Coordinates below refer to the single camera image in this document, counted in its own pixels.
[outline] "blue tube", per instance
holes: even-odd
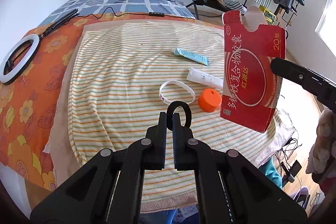
[[[204,55],[196,54],[194,52],[188,52],[180,48],[173,48],[172,52],[174,53],[174,55],[184,56],[185,58],[196,61],[206,66],[209,66],[210,64],[208,57]]]

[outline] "tube cap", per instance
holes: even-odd
[[[201,96],[198,98],[198,105],[205,112],[214,112],[221,106],[221,103],[221,95],[213,89],[204,90]]]

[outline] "black ring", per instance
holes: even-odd
[[[187,103],[181,101],[172,102],[167,108],[167,128],[173,131],[173,113],[177,107],[181,106],[185,113],[185,127],[191,126],[191,110]]]

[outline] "blue checkered sheet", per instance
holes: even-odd
[[[89,14],[101,14],[109,6],[115,12],[157,12],[166,15],[195,18],[179,0],[69,0],[47,17],[40,26],[58,20],[73,9],[78,9],[81,16],[86,16]]]

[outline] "cardboard box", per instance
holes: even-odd
[[[275,57],[285,58],[285,30],[267,25],[257,7],[249,8],[245,16],[229,11],[223,21],[225,65],[220,116],[265,132],[282,83],[282,78],[272,73],[270,62]]]

